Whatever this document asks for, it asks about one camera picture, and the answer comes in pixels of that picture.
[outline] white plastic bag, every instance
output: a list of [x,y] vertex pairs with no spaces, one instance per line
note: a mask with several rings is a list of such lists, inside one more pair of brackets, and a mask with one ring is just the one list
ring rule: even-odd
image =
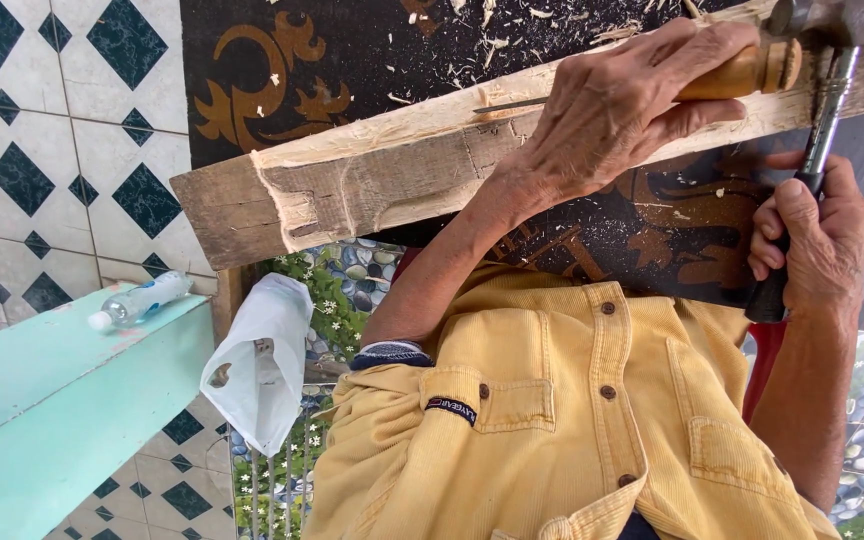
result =
[[279,451],[299,417],[311,319],[305,284],[264,276],[202,370],[201,393],[265,456]]

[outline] hand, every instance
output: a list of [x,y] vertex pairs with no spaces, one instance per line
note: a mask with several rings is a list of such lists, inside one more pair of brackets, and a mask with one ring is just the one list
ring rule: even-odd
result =
[[[796,169],[802,159],[802,152],[776,153],[765,166]],[[858,314],[864,297],[864,197],[848,159],[828,157],[822,192],[816,202],[804,183],[786,179],[752,216],[751,271],[762,281],[788,264],[782,300],[793,317],[829,309]],[[769,240],[786,229],[792,242],[783,253]]]
[[545,208],[600,190],[666,143],[744,118],[737,100],[670,106],[694,79],[758,44],[750,24],[697,30],[676,18],[614,49],[570,56],[558,65],[532,137],[505,165],[526,171],[526,189],[538,191]]

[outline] hammer head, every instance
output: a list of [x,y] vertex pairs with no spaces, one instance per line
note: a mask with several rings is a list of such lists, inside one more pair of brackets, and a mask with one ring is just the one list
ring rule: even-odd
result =
[[773,36],[822,32],[836,47],[864,45],[864,0],[778,0],[769,17]]

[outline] man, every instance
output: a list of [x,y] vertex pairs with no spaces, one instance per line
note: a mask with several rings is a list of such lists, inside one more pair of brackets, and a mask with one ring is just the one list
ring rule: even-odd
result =
[[[480,261],[669,141],[745,117],[682,103],[748,45],[676,19],[567,58],[532,137],[412,262],[336,385],[306,538],[838,538],[826,519],[864,295],[864,198],[828,160],[822,202],[788,179],[754,215],[757,279],[791,314],[750,425],[740,310]],[[795,169],[801,153],[766,158]],[[783,254],[769,240],[787,229]]]

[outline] bottle cap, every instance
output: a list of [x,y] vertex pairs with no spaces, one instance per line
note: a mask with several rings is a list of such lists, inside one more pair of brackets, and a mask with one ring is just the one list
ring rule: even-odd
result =
[[104,311],[92,313],[88,316],[88,325],[94,330],[102,330],[113,325],[113,316]]

